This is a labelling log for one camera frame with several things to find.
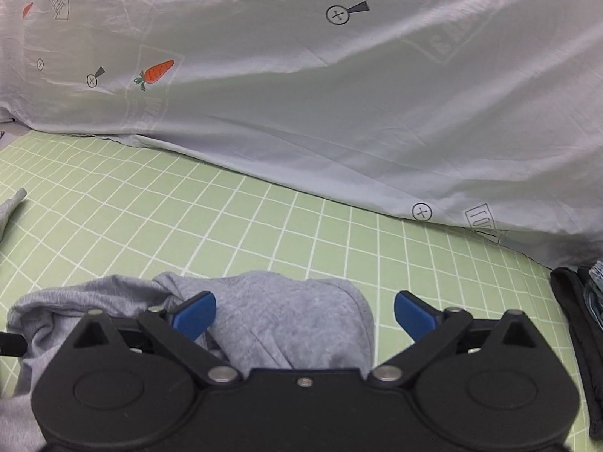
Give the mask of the grey carrot print quilt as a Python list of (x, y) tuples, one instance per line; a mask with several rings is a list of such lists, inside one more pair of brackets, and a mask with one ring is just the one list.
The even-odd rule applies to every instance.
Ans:
[(1, 0), (1, 112), (602, 256), (602, 0)]

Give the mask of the grey zip hoodie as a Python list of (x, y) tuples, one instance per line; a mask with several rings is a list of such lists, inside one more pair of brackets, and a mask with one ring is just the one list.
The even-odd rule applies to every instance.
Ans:
[(195, 279), (164, 272), (154, 279), (108, 275), (83, 284), (23, 296), (7, 328), (29, 351), (11, 398), (1, 402), (1, 448), (39, 451), (46, 442), (31, 409), (31, 390), (58, 348), (90, 309), (134, 317), (151, 306), (173, 308), (208, 291), (217, 315), (199, 344), (242, 374), (254, 368), (356, 368), (374, 358), (374, 319), (362, 293), (343, 279), (295, 281), (274, 272)]

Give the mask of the green grid bed sheet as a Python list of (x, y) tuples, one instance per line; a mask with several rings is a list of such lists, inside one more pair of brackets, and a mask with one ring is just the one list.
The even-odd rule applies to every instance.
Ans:
[(96, 138), (4, 139), (1, 195), (25, 190), (1, 243), (1, 306), (104, 275), (197, 278), (269, 270), (347, 279), (375, 318), (376, 360), (409, 344), (393, 299), (494, 318), (526, 312), (579, 372), (548, 270), (472, 233), (339, 204), (188, 157)]

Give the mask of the folded blue jeans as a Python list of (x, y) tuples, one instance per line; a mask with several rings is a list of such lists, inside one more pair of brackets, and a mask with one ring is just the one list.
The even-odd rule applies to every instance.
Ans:
[(600, 330), (603, 330), (603, 262), (601, 260), (588, 269), (584, 300), (591, 317)]

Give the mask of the folded black garment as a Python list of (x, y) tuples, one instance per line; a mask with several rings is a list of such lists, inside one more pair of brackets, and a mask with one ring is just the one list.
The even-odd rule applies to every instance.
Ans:
[(590, 436), (602, 441), (602, 330), (584, 300), (589, 268), (555, 268), (550, 273), (550, 285), (568, 322), (590, 415)]

